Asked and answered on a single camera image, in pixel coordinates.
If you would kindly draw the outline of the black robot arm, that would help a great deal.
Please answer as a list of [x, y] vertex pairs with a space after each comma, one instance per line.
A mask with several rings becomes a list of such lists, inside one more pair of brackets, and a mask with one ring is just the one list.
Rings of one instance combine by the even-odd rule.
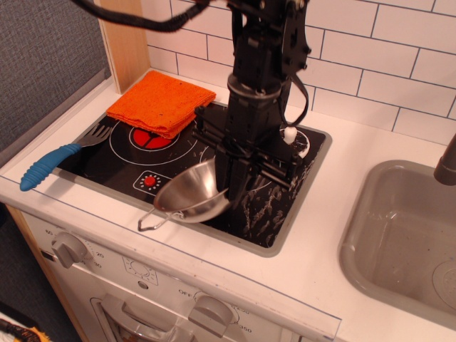
[[194, 136], [214, 149], [216, 188], [236, 204], [261, 175], [290, 188], [301, 159], [284, 139], [302, 113], [285, 116], [291, 85], [311, 49], [306, 41], [307, 1], [229, 1], [234, 67], [224, 110], [198, 107]]

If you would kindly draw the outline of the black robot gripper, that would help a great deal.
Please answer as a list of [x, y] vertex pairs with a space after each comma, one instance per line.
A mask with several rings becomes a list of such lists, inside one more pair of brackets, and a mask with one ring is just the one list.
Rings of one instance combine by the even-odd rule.
[[290, 186], [300, 166], [299, 156], [280, 133], [281, 106], [275, 98], [248, 98], [234, 91], [226, 108], [195, 109], [193, 136], [214, 150], [217, 190], [236, 204], [252, 177], [261, 175]]

